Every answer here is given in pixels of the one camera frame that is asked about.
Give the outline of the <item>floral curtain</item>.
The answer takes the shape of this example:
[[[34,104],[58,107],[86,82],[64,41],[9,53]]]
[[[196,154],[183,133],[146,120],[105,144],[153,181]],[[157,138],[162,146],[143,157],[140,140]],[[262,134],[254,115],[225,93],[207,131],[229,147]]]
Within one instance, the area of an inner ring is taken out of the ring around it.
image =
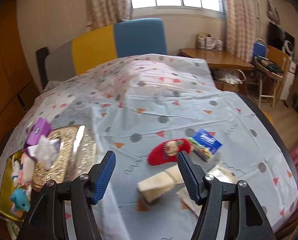
[[[259,0],[224,0],[226,14],[226,51],[252,60],[253,43],[259,30]]]
[[[131,0],[86,0],[86,6],[86,32],[127,21],[132,17]]]

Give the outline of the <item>pink towel blue band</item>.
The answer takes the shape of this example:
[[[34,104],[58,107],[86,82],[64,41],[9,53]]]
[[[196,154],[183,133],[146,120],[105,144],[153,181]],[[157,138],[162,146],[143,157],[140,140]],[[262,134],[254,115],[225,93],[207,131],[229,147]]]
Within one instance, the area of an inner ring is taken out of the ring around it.
[[[20,186],[28,185],[32,182],[36,162],[26,153],[23,153],[20,159],[20,170],[18,172],[18,181]]]

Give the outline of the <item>right floral curtain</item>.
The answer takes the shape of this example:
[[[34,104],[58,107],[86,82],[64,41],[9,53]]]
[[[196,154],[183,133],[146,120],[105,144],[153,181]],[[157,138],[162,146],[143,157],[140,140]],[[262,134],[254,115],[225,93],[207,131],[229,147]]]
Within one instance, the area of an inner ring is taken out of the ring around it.
[[[226,14],[226,51],[252,60],[253,43],[259,30],[259,0],[224,0]]]

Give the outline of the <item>gold metal tray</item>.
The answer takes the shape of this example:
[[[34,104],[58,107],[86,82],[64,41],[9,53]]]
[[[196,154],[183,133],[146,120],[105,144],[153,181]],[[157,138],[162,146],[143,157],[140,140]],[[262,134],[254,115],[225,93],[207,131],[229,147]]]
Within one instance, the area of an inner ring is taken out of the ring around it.
[[[13,183],[13,162],[15,160],[21,161],[23,151],[15,152],[13,155],[11,155],[6,163],[6,167],[4,170],[3,179],[1,182],[1,188],[0,188],[0,213],[4,215],[6,218],[13,220],[14,222],[22,222],[27,212],[20,209],[16,211],[16,214],[14,214],[12,211],[14,209],[14,202],[10,200],[14,190],[19,187],[24,191],[24,195],[28,199],[29,204],[30,198],[31,198],[31,192],[27,193],[27,187],[20,187],[20,186],[14,186]]]

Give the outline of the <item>purple cardboard box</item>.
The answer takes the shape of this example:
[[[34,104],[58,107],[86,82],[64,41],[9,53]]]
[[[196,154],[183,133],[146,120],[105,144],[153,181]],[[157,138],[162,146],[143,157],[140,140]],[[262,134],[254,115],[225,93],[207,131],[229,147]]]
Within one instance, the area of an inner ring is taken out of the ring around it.
[[[26,128],[26,139],[23,151],[32,159],[35,158],[35,148],[40,137],[47,137],[52,132],[52,127],[46,119],[38,118],[35,122],[30,122]]]

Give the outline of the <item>white bag under table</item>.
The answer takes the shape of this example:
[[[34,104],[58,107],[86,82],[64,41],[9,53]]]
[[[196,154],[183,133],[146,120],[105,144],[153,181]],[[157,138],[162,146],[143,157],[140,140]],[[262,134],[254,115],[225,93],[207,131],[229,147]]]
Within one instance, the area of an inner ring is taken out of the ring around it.
[[[217,89],[238,93],[240,86],[246,82],[244,72],[238,69],[217,69],[214,71],[214,83]]]

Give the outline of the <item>wooden side table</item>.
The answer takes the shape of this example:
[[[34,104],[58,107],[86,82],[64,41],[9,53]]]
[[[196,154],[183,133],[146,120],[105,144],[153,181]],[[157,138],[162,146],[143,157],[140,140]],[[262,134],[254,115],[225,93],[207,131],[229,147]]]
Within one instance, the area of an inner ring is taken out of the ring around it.
[[[178,56],[204,59],[210,69],[226,70],[231,74],[236,74],[239,71],[247,73],[255,69],[251,63],[226,51],[183,48],[179,50]]]

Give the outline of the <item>gold embossed tissue box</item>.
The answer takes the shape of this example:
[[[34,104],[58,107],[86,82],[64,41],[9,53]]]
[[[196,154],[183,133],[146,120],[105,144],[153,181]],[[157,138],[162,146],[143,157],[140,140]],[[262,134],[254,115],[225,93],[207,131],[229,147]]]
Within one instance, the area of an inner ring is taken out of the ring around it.
[[[32,180],[32,187],[37,192],[49,180],[69,182],[88,173],[97,161],[97,143],[84,125],[54,129],[48,139],[58,140],[60,149],[49,170],[44,169],[40,161],[37,162]]]

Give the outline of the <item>white knit gloves bundle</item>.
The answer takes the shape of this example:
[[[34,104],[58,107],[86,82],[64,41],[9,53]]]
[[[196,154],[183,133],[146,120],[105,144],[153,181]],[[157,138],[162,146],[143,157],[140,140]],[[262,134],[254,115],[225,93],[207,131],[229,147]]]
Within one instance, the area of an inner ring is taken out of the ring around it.
[[[12,157],[12,182],[14,187],[17,187],[19,185],[19,182],[20,182],[19,172],[20,172],[20,162],[14,157]]]

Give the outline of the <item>red christmas sock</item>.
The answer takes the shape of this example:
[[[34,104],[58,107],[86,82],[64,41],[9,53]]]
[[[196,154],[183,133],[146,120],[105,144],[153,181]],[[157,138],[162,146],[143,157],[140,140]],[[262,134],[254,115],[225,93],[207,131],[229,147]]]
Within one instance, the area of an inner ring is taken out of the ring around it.
[[[151,166],[162,165],[170,162],[177,162],[179,152],[190,154],[194,147],[188,139],[174,139],[163,142],[156,146],[148,155],[147,162]]]

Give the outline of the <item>beige towel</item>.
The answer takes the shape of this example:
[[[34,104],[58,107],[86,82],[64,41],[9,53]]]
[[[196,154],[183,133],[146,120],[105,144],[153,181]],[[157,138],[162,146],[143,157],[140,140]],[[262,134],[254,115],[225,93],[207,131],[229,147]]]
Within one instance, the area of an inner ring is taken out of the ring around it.
[[[183,184],[178,165],[174,165],[137,183],[137,189],[149,203],[158,199],[176,185]]]

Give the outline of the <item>blue folding chair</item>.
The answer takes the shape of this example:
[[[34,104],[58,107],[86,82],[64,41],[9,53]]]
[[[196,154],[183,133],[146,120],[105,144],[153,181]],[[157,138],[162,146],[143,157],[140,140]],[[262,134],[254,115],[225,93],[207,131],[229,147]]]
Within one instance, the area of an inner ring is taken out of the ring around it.
[[[255,67],[255,74],[259,86],[258,107],[261,108],[262,99],[267,99],[271,107],[275,107],[276,91],[279,83],[283,80],[282,69],[273,61],[266,58],[267,45],[264,40],[256,38],[253,43],[252,64]],[[273,85],[272,94],[263,94],[263,82],[267,78]]]

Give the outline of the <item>blue Tempo tissue pack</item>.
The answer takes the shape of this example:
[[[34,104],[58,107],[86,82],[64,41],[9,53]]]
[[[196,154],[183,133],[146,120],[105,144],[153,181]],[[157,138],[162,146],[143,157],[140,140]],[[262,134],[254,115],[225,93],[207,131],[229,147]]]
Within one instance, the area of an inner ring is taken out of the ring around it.
[[[204,129],[199,129],[189,137],[189,142],[193,145],[193,151],[204,161],[213,159],[222,147],[222,144]]]

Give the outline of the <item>patterned plastic tablecloth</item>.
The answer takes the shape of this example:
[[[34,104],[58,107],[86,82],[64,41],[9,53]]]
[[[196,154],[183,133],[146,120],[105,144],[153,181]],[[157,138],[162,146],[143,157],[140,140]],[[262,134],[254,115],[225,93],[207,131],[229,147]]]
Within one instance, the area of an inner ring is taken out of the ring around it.
[[[246,181],[274,231],[298,200],[295,178],[279,146],[255,112],[235,93],[218,90],[204,60],[147,54],[101,64],[40,95],[17,122],[0,158],[0,187],[8,157],[24,145],[38,118],[53,128],[84,125],[116,167],[93,208],[104,239],[190,239],[196,215],[182,208],[175,190],[138,211],[138,182],[163,171],[146,157],[167,140],[199,129],[220,143],[216,160]]]

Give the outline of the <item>blue plush elephant toy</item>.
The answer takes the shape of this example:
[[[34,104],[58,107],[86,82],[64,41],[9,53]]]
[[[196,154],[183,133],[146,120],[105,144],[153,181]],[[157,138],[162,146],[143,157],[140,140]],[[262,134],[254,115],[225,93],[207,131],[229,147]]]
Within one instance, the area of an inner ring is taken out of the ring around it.
[[[11,211],[29,212],[30,201],[26,196],[26,191],[22,188],[16,188],[10,196],[10,201],[13,202]]]

